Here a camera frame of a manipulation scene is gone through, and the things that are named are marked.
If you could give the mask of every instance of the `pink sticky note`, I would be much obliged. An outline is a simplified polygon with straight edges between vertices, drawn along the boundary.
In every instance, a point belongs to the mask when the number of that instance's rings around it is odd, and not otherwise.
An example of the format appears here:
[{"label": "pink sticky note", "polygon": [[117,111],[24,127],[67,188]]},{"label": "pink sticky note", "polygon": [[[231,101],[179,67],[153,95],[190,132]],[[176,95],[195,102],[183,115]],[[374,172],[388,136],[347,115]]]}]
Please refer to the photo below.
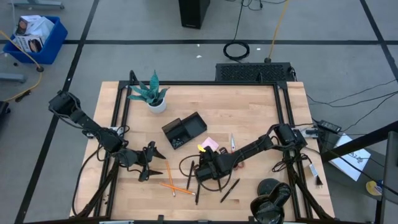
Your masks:
[{"label": "pink sticky note", "polygon": [[210,146],[210,148],[213,151],[216,151],[218,149],[218,143],[212,140],[210,137],[206,138],[206,140],[201,144],[201,146],[204,148],[206,146]]}]

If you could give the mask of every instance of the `screws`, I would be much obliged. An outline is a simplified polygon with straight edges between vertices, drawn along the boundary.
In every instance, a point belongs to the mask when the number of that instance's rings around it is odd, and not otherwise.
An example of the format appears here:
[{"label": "screws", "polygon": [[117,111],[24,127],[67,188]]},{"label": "screws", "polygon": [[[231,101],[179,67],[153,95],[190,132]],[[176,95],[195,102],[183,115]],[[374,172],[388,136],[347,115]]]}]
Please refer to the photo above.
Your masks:
[{"label": "screws", "polygon": [[176,148],[176,147],[179,147],[179,146],[181,146],[182,144],[184,144],[184,142],[183,141],[181,141],[181,139],[173,139],[172,140],[172,146],[173,146],[173,148]]}]

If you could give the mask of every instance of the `black grille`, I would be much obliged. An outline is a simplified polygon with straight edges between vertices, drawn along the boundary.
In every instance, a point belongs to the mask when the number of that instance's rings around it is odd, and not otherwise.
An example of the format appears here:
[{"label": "black grille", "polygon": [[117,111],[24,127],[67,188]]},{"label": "black grille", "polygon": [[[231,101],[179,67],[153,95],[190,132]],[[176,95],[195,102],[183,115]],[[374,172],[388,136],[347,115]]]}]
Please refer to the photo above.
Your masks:
[{"label": "black grille", "polygon": [[261,73],[264,82],[294,81],[290,63],[222,63],[216,66],[218,81],[256,81]]}]

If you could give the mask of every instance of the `black box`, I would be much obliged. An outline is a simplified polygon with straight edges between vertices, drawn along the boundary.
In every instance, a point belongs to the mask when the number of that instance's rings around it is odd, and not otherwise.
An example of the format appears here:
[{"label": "black box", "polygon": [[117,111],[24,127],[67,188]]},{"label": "black box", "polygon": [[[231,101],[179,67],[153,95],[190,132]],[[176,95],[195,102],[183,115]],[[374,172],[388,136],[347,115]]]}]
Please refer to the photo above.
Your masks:
[{"label": "black box", "polygon": [[175,119],[166,124],[162,130],[173,149],[177,149],[189,140],[205,132],[207,125],[198,112],[195,112],[183,120],[180,118]]},{"label": "black box", "polygon": [[178,0],[180,4],[181,25],[200,29],[210,0]]}]

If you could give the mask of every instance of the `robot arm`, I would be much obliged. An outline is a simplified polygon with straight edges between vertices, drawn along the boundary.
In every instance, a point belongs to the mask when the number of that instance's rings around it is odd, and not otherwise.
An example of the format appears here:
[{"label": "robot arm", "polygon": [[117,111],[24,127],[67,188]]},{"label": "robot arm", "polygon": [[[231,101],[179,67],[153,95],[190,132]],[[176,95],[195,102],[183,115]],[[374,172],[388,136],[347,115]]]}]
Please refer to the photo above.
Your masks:
[{"label": "robot arm", "polygon": [[161,172],[148,169],[148,163],[152,161],[153,157],[165,159],[157,151],[154,141],[151,141],[142,151],[127,149],[128,141],[119,136],[115,130],[103,128],[88,117],[80,108],[80,100],[67,91],[60,90],[49,103],[49,110],[52,113],[60,119],[69,119],[75,124],[79,124],[80,129],[90,132],[108,153],[118,158],[124,167],[130,167],[133,164],[142,166],[139,181],[148,180],[150,175],[161,174]]},{"label": "robot arm", "polygon": [[[269,134],[274,131],[282,145],[275,145]],[[244,146],[231,154],[218,154],[210,148],[201,152],[199,167],[195,170],[195,176],[201,182],[213,179],[219,180],[232,172],[233,167],[257,153],[269,149],[279,151],[290,151],[301,149],[307,145],[300,131],[292,130],[288,124],[276,124],[269,128],[265,135],[260,136],[256,141]]]}]

